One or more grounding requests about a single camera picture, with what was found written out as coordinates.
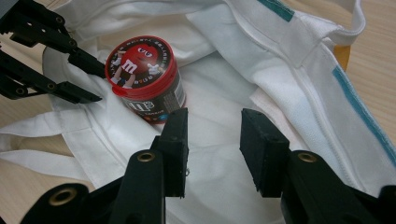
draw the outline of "product label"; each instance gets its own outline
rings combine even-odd
[[[170,63],[170,49],[151,37],[124,42],[109,56],[110,80],[125,89],[138,89],[155,82]]]
[[[185,101],[186,95],[181,85],[180,74],[173,84],[161,95],[148,101],[133,101],[122,98],[123,102],[132,109],[137,115],[148,122],[163,122],[167,120],[172,111],[180,109]]]

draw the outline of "bag handle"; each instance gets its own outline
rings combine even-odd
[[[57,175],[89,181],[73,157],[32,149],[17,149],[15,144],[24,137],[44,137],[90,128],[88,121],[69,122],[85,116],[82,110],[48,112],[20,120],[0,129],[0,159],[16,163],[45,175]]]
[[[301,14],[297,20],[292,20],[289,30],[279,41],[281,51],[290,58],[290,61],[299,67],[306,56],[319,43],[330,39],[335,46],[350,46],[363,31],[366,21],[361,10],[361,0],[327,0],[334,2],[352,13],[352,26],[348,30],[332,21],[327,21],[309,14]]]

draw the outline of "black mechanical part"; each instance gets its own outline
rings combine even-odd
[[[280,197],[289,144],[264,114],[243,109],[240,150],[262,197]]]
[[[2,50],[0,50],[0,81],[0,93],[12,100],[45,93],[74,104],[87,104],[102,99],[70,82],[56,84]]]
[[[187,108],[172,112],[163,133],[154,139],[150,148],[161,151],[164,156],[166,197],[184,197],[189,156],[187,118]]]
[[[241,151],[247,167],[256,186],[260,181],[255,178],[261,178],[273,181],[266,183],[274,184],[271,192],[281,192],[277,195],[281,197],[286,223],[395,223],[396,186],[385,186],[375,198],[345,185],[319,155],[303,150],[287,153],[284,145],[272,148],[279,156],[269,161],[262,156],[268,153],[268,147],[263,146],[273,144],[273,137],[268,136],[278,133],[274,130],[276,126],[260,112],[244,109],[242,114]],[[252,155],[258,155],[259,161]],[[268,177],[273,171],[277,178]],[[275,194],[262,196],[274,197]]]
[[[126,174],[109,223],[164,224],[163,154],[153,149],[135,153]]]
[[[12,33],[11,39],[27,47],[41,43],[62,53],[68,53],[68,61],[90,75],[105,78],[105,65],[91,54],[80,49],[64,27],[64,18],[52,12],[33,0],[0,0],[0,34]],[[19,63],[15,70],[7,61],[0,63],[0,74],[7,73],[7,78],[1,77],[0,93],[9,99],[21,99],[28,96],[50,93],[72,103],[90,103],[101,100],[100,97],[84,91],[71,83],[65,82],[56,86],[43,76],[30,77],[25,72],[26,65]],[[29,93],[28,88],[35,90]]]
[[[6,222],[0,217],[0,224],[6,224]]]
[[[165,191],[174,197],[184,196],[186,176],[180,176],[180,171],[187,165],[187,116],[187,108],[171,113],[152,148],[132,155],[123,177],[91,193],[80,184],[51,189],[29,210],[22,223],[164,224]],[[167,150],[168,146],[176,153]],[[165,172],[171,171],[177,174],[169,174],[172,182],[167,183]]]

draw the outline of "brass ring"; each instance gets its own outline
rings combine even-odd
[[[306,152],[299,153],[298,158],[306,162],[316,162],[318,160],[315,156]]]
[[[70,45],[71,47],[75,47],[75,46],[77,45],[76,40],[70,40],[70,41],[69,41],[69,45]]]
[[[152,161],[155,158],[155,154],[152,152],[144,152],[137,156],[137,159],[142,162]]]
[[[56,88],[56,85],[53,84],[53,83],[49,83],[49,84],[47,85],[47,87],[48,87],[50,90],[53,90],[53,89]]]
[[[59,22],[59,23],[63,23],[64,22],[64,19],[62,19],[61,17],[57,17],[55,20],[57,22]]]
[[[19,94],[19,95],[24,95],[24,94],[25,94],[25,90],[24,90],[23,88],[17,88],[17,89],[15,90],[15,92],[16,92],[17,94]]]
[[[49,204],[52,206],[61,206],[71,202],[77,196],[76,189],[65,188],[60,189],[58,192],[52,194],[49,198]]]

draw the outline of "plastic jar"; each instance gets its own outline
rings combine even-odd
[[[108,56],[106,78],[125,105],[150,123],[162,123],[186,100],[171,47],[144,35],[118,45]]]

